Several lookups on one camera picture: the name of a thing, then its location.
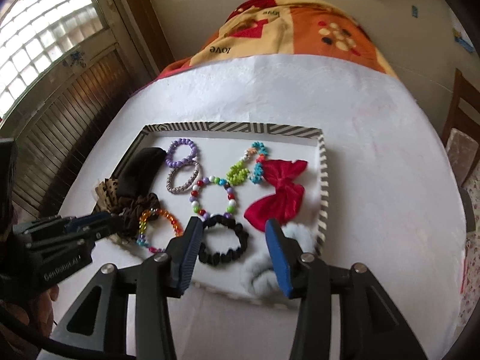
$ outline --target multicolor beaded bracelet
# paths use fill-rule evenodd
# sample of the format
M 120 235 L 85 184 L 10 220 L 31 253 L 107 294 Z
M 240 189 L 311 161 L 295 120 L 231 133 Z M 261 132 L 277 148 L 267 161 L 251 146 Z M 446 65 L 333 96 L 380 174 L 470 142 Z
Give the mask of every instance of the multicolor beaded bracelet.
M 256 164 L 252 175 L 246 168 L 245 163 L 255 154 L 259 154 L 259 156 L 256 159 Z M 247 178 L 254 184 L 260 183 L 263 175 L 262 162 L 265 161 L 266 156 L 268 156 L 268 151 L 262 142 L 252 143 L 251 147 L 244 152 L 243 157 L 241 157 L 237 163 L 230 167 L 230 170 L 226 174 L 226 180 L 234 186 L 240 185 Z
M 248 175 L 248 178 L 252 183 L 258 184 L 262 181 L 262 162 L 266 160 L 266 157 L 268 156 L 268 151 L 262 142 L 254 142 L 251 144 L 251 147 L 257 151 L 258 158 L 255 160 L 256 164 L 255 168 L 253 169 L 253 175 Z
M 179 147 L 180 145 L 189 145 L 191 147 L 190 155 L 188 155 L 185 158 L 182 158 L 180 161 L 172 161 L 173 154 L 177 150 L 177 147 Z M 165 164 L 169 168 L 181 168 L 186 163 L 193 160 L 197 156 L 197 154 L 198 154 L 198 148 L 197 148 L 197 145 L 194 143 L 194 141 L 186 138 L 179 138 L 177 140 L 174 140 L 170 145 L 169 151 L 166 153 Z
M 232 214 L 235 212 L 235 207 L 237 206 L 234 190 L 224 178 L 218 178 L 215 176 L 210 176 L 209 178 L 204 177 L 202 180 L 198 180 L 197 184 L 193 186 L 193 191 L 191 192 L 190 196 L 190 202 L 191 206 L 193 207 L 193 212 L 203 217 L 203 220 L 207 220 L 208 218 L 210 218 L 210 213 L 201 208 L 200 203 L 198 202 L 198 193 L 200 192 L 200 189 L 210 183 L 217 184 L 225 188 L 225 191 L 228 194 L 227 197 L 229 200 L 229 205 L 226 208 L 224 216 L 225 218 L 232 218 Z
M 193 171 L 193 174 L 190 176 L 190 178 L 187 180 L 187 182 L 180 187 L 173 187 L 172 186 L 173 176 L 175 175 L 175 173 L 177 173 L 179 168 L 172 168 L 171 169 L 169 175 L 166 177 L 166 190 L 168 192 L 176 195 L 177 193 L 186 191 L 194 183 L 195 179 L 197 178 L 198 174 L 200 173 L 200 164 L 198 162 L 196 162 L 195 160 L 192 160 L 192 161 L 189 161 L 189 162 L 185 163 L 185 166 L 188 166 L 188 165 L 195 165 L 195 170 Z
M 170 214 L 167 210 L 162 210 L 159 208 L 157 209 L 151 208 L 150 210 L 145 210 L 142 212 L 139 219 L 140 226 L 139 226 L 139 232 L 137 236 L 137 245 L 145 246 L 153 254 L 158 252 L 164 252 L 165 249 L 157 249 L 156 247 L 150 246 L 147 242 L 147 239 L 146 239 L 147 219 L 151 215 L 158 215 L 158 216 L 163 216 L 164 218 L 167 218 L 173 226 L 173 230 L 175 231 L 175 237 L 180 237 L 183 235 L 182 225 L 180 225 L 178 220 L 172 214 Z

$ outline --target table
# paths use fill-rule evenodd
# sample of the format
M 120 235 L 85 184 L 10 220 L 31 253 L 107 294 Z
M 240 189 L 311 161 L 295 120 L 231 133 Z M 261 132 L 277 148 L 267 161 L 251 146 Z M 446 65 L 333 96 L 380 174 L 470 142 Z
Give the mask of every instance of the table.
M 364 262 L 411 325 L 430 359 L 453 341 L 460 305 L 465 216 L 448 159 L 402 83 L 347 61 L 264 55 L 209 64 L 142 89 L 124 105 L 88 156 L 60 210 L 91 212 L 108 178 L 146 124 L 250 121 L 320 127 L 329 169 L 324 259 Z M 63 282 L 56 318 L 107 262 L 138 263 L 107 240 L 94 262 Z M 287 359 L 296 312 L 265 309 L 190 288 L 170 302 L 181 360 Z M 331 358 L 338 358 L 334 299 Z M 129 311 L 128 352 L 134 353 Z

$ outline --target frosted glass window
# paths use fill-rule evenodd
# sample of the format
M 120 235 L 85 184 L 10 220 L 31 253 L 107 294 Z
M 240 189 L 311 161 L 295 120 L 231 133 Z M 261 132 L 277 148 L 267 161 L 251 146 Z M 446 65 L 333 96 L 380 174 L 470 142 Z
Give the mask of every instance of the frosted glass window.
M 18 0 L 0 23 L 0 120 L 55 61 L 102 28 L 92 0 Z

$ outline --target black scrunchie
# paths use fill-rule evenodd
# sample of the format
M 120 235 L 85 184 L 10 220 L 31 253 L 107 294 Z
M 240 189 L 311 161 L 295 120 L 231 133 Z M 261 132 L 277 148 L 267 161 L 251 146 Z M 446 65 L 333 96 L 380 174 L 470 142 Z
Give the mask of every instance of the black scrunchie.
M 220 254 L 217 252 L 212 255 L 206 252 L 206 245 L 202 242 L 200 244 L 200 250 L 198 251 L 198 260 L 203 264 L 209 264 L 211 266 L 217 266 L 220 263 L 227 264 L 231 261 L 238 260 L 247 250 L 248 246 L 247 239 L 249 234 L 243 230 L 242 224 L 236 223 L 234 219 L 225 218 L 225 216 L 222 215 L 214 215 L 203 221 L 203 229 L 213 227 L 217 223 L 233 230 L 240 241 L 240 246 L 235 250 L 230 248 L 226 253 Z

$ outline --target orange crystal bracelet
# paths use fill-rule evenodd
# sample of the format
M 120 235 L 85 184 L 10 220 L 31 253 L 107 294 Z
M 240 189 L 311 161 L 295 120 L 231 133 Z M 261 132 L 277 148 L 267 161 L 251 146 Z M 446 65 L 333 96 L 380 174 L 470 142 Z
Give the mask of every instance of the orange crystal bracelet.
M 173 230 L 175 231 L 175 237 L 180 237 L 183 235 L 182 225 L 180 225 L 178 220 L 167 210 L 162 210 L 159 208 L 157 209 L 151 208 L 150 210 L 145 210 L 142 212 L 139 219 L 140 226 L 139 226 L 139 231 L 137 236 L 137 244 L 140 246 L 145 246 L 153 254 L 158 252 L 164 252 L 165 249 L 157 249 L 156 247 L 150 246 L 146 240 L 147 219 L 151 215 L 158 215 L 158 216 L 163 216 L 164 218 L 167 218 L 173 226 Z

